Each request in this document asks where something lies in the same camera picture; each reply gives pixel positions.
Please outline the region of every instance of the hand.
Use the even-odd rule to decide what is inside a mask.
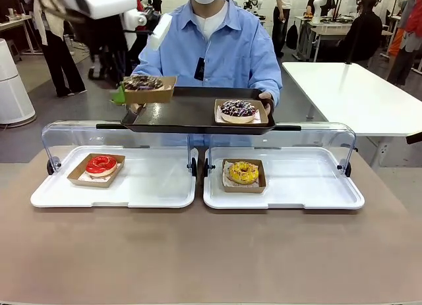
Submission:
[[[271,99],[272,101],[274,101],[274,99],[272,98],[272,94],[270,92],[263,92],[259,95],[260,99]],[[266,104],[265,106],[265,113],[267,115],[269,115],[271,113],[271,105],[270,104]]]

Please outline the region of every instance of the yellow glazed donut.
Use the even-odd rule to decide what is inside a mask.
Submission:
[[[252,163],[240,161],[229,167],[229,179],[239,184],[254,183],[258,176],[258,166]]]

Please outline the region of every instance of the white plastic tray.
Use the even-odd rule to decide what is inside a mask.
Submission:
[[[265,191],[262,194],[224,192],[224,158],[260,159],[266,176]],[[352,180],[337,170],[332,153],[324,148],[212,148],[212,164],[216,168],[204,179],[204,201],[211,208],[359,209],[365,203]]]
[[[76,186],[69,173],[89,153],[125,155],[125,166],[109,188]],[[197,161],[198,151],[191,153]],[[195,197],[196,178],[187,169],[187,149],[140,149],[81,146],[62,162],[59,172],[40,185],[31,203],[39,208],[124,206],[128,208],[183,208]]]

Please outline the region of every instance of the shirt collar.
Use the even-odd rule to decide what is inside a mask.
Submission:
[[[220,28],[223,28],[224,26],[228,26],[232,30],[241,30],[240,23],[239,23],[239,15],[237,14],[237,10],[236,10],[236,5],[233,3],[232,0],[229,0],[228,3],[229,5],[228,5],[227,14]],[[190,0],[188,3],[186,3],[183,6],[180,15],[181,15],[180,27],[179,27],[180,30],[184,29],[189,22],[192,22],[193,24],[196,25],[195,15],[193,14],[192,4]]]

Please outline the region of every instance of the table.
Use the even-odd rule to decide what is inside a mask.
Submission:
[[[318,24],[312,23],[308,18],[304,16],[295,16],[295,20],[300,21],[299,25],[299,37],[296,44],[296,53],[293,56],[300,61],[309,61],[311,58],[312,44],[315,39],[315,33],[310,30],[312,27],[350,27],[351,23],[339,23],[339,22],[321,22]]]
[[[339,28],[331,28],[331,27],[314,27],[311,28],[311,31],[315,33],[316,38],[318,39],[316,42],[316,50],[314,55],[314,63],[317,61],[319,46],[321,40],[341,40],[344,36],[347,35],[349,32],[350,27],[339,27]],[[386,30],[382,31],[382,36],[391,36],[391,32],[387,32]]]
[[[393,137],[422,132],[422,102],[363,67],[345,63],[283,63],[283,67],[328,121],[357,136],[381,137],[371,161],[377,169]]]
[[[0,201],[5,303],[279,302],[422,299],[422,220],[359,154],[359,211],[216,211],[202,188],[185,209],[36,209],[40,152]]]
[[[32,46],[31,38],[28,33],[28,29],[26,28],[25,21],[31,20],[32,17],[30,15],[22,15],[22,18],[20,20],[12,20],[10,22],[0,23],[0,32],[4,30],[10,30],[14,27],[23,26],[26,36],[26,41],[28,42],[29,51],[22,53],[22,55],[42,55],[42,52],[35,51],[34,47]]]

